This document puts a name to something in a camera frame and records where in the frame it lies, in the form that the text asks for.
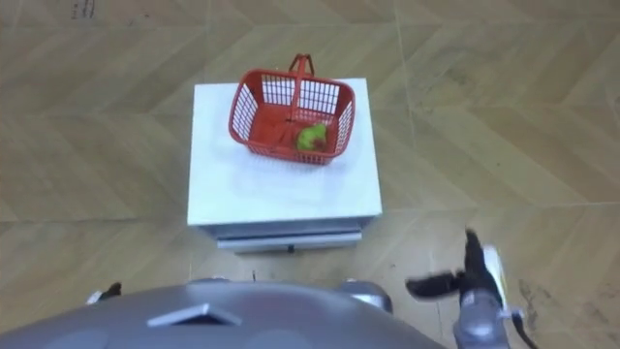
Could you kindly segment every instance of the wooden floor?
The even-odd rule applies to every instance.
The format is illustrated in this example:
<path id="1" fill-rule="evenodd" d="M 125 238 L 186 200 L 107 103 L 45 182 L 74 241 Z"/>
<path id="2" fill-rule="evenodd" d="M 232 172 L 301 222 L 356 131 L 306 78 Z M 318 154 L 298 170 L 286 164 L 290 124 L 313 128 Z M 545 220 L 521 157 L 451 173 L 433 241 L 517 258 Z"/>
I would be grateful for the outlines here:
<path id="1" fill-rule="evenodd" d="M 115 280 L 255 273 L 376 281 L 453 347 L 456 300 L 403 280 L 458 266 L 471 226 L 541 348 L 620 348 L 620 1 L 2 0 L 0 23 L 0 332 Z M 367 77 L 386 214 L 356 249 L 218 251 L 185 227 L 193 86 L 298 52 Z"/>

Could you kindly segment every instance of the white tabletop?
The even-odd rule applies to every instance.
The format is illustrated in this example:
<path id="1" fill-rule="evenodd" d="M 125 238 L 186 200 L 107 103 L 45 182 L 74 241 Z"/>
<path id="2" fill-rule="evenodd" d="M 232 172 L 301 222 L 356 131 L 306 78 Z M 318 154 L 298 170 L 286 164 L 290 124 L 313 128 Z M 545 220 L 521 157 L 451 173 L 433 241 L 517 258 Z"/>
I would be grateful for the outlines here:
<path id="1" fill-rule="evenodd" d="M 236 83 L 194 89 L 189 225 L 223 225 L 381 214 L 366 79 L 341 79 L 356 94 L 353 133 L 329 165 L 276 160 L 236 143 L 228 119 Z"/>

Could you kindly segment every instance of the green toy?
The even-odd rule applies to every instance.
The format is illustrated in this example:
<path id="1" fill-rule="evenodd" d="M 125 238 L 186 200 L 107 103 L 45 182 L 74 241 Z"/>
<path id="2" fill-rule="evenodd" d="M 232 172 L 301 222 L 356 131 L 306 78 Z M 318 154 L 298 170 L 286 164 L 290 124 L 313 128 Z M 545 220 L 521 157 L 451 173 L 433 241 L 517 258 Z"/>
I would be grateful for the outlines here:
<path id="1" fill-rule="evenodd" d="M 306 127 L 297 137 L 297 150 L 324 150 L 327 145 L 327 127 L 323 123 Z"/>

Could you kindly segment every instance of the wire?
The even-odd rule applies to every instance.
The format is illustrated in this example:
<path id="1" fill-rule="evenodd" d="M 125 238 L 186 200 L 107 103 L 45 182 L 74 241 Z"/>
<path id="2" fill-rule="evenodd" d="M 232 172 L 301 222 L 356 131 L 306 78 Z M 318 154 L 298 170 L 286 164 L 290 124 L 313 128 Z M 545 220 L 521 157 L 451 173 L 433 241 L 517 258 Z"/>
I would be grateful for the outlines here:
<path id="1" fill-rule="evenodd" d="M 527 346 L 530 347 L 530 349 L 539 349 L 539 346 L 536 345 L 536 343 L 532 340 L 532 338 L 530 338 L 530 336 L 527 335 L 527 333 L 525 332 L 525 327 L 523 326 L 523 318 L 521 317 L 521 314 L 513 313 L 512 323 L 514 324 L 514 328 L 516 329 L 516 332 L 519 334 L 521 339 L 523 339 L 525 344 L 527 344 Z"/>

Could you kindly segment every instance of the red plastic basket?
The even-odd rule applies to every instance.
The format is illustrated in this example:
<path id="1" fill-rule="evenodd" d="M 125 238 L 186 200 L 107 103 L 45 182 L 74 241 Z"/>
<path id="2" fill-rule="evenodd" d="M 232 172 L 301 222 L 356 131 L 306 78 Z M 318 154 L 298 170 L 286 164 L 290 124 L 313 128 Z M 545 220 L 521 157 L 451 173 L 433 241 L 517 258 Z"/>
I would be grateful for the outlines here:
<path id="1" fill-rule="evenodd" d="M 289 72 L 258 69 L 245 74 L 232 101 L 229 131 L 254 153 L 326 165 L 347 148 L 355 114 L 353 89 L 346 83 L 315 78 L 310 55 L 298 54 Z M 299 132 L 317 123 L 327 129 L 325 148 L 297 150 Z"/>

